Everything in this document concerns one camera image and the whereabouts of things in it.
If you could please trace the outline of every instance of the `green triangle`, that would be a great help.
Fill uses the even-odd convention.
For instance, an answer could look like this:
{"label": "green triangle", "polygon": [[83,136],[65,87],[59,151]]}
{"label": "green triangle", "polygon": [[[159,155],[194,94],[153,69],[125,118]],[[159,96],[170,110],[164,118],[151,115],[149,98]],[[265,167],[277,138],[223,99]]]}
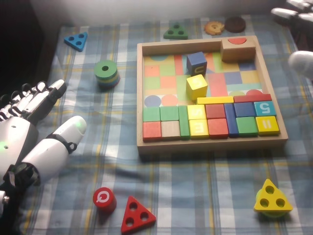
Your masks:
{"label": "green triangle", "polygon": [[163,38],[184,40],[188,39],[188,33],[179,23],[176,23],[164,33]]}

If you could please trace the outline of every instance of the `plaid tablecloth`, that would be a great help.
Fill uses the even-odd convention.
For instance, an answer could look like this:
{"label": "plaid tablecloth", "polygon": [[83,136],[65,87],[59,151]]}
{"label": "plaid tablecloth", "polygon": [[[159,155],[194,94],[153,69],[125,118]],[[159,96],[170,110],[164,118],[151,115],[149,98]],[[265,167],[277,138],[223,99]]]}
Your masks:
{"label": "plaid tablecloth", "polygon": [[[164,41],[169,22],[63,27],[49,84],[64,79],[67,92],[38,124],[40,138],[75,115],[82,116],[88,128],[60,175],[29,189],[17,219],[20,229],[27,235],[120,234],[126,202],[133,195],[157,217],[157,224],[141,234],[312,235],[312,86],[288,67],[288,57],[296,50],[289,31],[269,16],[243,17],[245,32],[225,31],[222,37],[258,37],[289,134],[284,148],[141,161],[136,148],[136,46]],[[191,39],[199,39],[211,37],[203,32],[208,20],[225,18],[179,22]],[[65,36],[85,31],[83,52],[63,43]],[[116,61],[121,75],[120,83],[106,93],[99,91],[93,74],[94,64],[104,59]],[[294,206],[284,218],[268,220],[253,211],[266,178]],[[111,216],[100,216],[92,202],[99,187],[115,193],[117,208]]]}

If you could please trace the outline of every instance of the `triangular block with holes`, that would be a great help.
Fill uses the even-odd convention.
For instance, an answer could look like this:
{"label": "triangular block with holes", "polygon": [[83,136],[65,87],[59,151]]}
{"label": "triangular block with holes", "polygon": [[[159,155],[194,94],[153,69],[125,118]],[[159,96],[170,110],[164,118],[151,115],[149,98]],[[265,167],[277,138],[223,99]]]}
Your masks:
{"label": "triangular block with holes", "polygon": [[87,40],[88,34],[86,32],[67,36],[64,42],[75,50],[82,52]]}
{"label": "triangular block with holes", "polygon": [[290,212],[292,205],[271,180],[266,179],[254,205],[256,212]]}
{"label": "triangular block with holes", "polygon": [[173,25],[173,27],[170,27],[169,30],[164,33],[163,38],[184,40],[188,39],[188,33],[179,23],[176,23]]}
{"label": "triangular block with holes", "polygon": [[150,211],[141,205],[134,197],[129,196],[121,232],[123,235],[132,234],[154,225],[156,220],[157,218]]}

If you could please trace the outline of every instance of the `table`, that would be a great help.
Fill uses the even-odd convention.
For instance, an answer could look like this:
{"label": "table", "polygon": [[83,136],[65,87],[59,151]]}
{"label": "table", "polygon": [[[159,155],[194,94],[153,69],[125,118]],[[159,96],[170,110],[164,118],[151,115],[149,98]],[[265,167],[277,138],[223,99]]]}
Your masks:
{"label": "table", "polygon": [[[296,50],[288,30],[269,16],[243,18],[245,32],[221,36],[258,37],[289,134],[284,148],[181,154],[182,161],[175,154],[151,155],[151,161],[141,161],[135,138],[136,46],[164,41],[169,22],[62,27],[49,84],[64,79],[67,92],[38,124],[39,138],[74,115],[82,116],[88,128],[59,177],[29,189],[20,206],[20,229],[27,235],[120,234],[132,195],[157,217],[157,225],[142,234],[313,234],[313,88],[288,67]],[[191,39],[209,38],[203,31],[208,20],[179,23]],[[63,43],[65,36],[85,31],[83,52]],[[121,75],[106,93],[99,91],[93,74],[94,64],[104,59],[116,61]],[[266,178],[294,206],[285,218],[269,221],[253,211]],[[99,216],[92,202],[101,186],[111,188],[117,199],[109,217]]]}

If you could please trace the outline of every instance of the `hole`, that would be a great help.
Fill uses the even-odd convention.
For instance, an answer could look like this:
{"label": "hole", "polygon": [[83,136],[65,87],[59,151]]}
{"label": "hole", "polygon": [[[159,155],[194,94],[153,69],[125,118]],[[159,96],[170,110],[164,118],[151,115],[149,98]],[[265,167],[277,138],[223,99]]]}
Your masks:
{"label": "hole", "polygon": [[137,203],[135,203],[135,202],[132,202],[132,203],[130,203],[129,204],[129,209],[131,209],[131,211],[135,211],[136,209],[137,209]]}
{"label": "hole", "polygon": [[128,227],[131,227],[132,225],[134,225],[134,219],[133,218],[127,218],[125,223]]}
{"label": "hole", "polygon": [[278,205],[279,207],[284,207],[285,205],[285,201],[281,198],[276,200],[276,205]]}
{"label": "hole", "polygon": [[102,70],[103,70],[103,71],[107,71],[108,69],[109,69],[108,66],[103,66],[103,67],[102,67]]}
{"label": "hole", "polygon": [[274,188],[272,186],[267,186],[265,188],[265,191],[268,193],[268,194],[273,194],[274,193]]}
{"label": "hole", "polygon": [[141,219],[142,221],[147,221],[148,218],[149,218],[148,213],[143,212],[143,213],[140,214],[140,219]]}
{"label": "hole", "polygon": [[260,204],[261,204],[262,207],[268,207],[269,202],[268,202],[267,199],[263,198],[263,199],[260,200]]}

